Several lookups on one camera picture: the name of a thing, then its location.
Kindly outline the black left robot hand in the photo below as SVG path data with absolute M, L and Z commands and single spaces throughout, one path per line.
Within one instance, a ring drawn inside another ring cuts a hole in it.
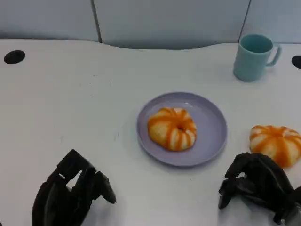
M 76 150 L 70 150 L 41 185 L 32 207 L 33 226 L 80 226 L 93 200 L 114 204 L 109 179 Z

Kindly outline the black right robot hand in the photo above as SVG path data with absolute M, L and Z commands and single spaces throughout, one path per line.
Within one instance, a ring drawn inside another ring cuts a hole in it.
M 219 209 L 241 196 L 274 212 L 273 221 L 278 225 L 301 224 L 301 189 L 293 188 L 285 172 L 261 153 L 237 155 L 218 192 Z

